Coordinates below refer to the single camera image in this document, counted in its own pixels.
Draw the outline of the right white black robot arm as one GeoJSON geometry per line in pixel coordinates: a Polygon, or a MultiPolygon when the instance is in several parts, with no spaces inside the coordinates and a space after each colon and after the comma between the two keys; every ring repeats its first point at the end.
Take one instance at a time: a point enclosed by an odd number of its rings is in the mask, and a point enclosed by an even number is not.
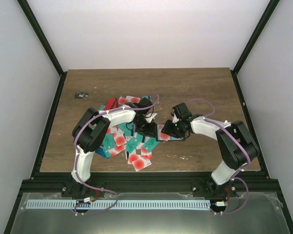
{"type": "Polygon", "coordinates": [[[166,134],[176,139],[186,139],[186,135],[197,134],[218,142],[222,161],[211,173],[207,184],[208,193],[219,196],[225,190],[225,183],[232,180],[252,160],[259,156],[260,150],[244,122],[220,122],[208,115],[192,114],[183,102],[172,108],[173,119],[167,120],[158,134],[166,134]]]}

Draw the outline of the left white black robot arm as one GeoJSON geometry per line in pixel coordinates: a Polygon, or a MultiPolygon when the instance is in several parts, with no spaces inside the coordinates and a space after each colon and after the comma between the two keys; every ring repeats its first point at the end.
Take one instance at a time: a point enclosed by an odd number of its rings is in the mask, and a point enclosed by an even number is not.
{"type": "Polygon", "coordinates": [[[103,143],[109,127],[123,123],[133,123],[135,132],[146,137],[156,137],[156,123],[147,120],[147,113],[156,103],[144,97],[138,103],[128,102],[120,107],[98,111],[89,108],[72,131],[75,160],[72,178],[76,181],[73,192],[80,197],[90,191],[90,167],[95,151],[103,143]]]}

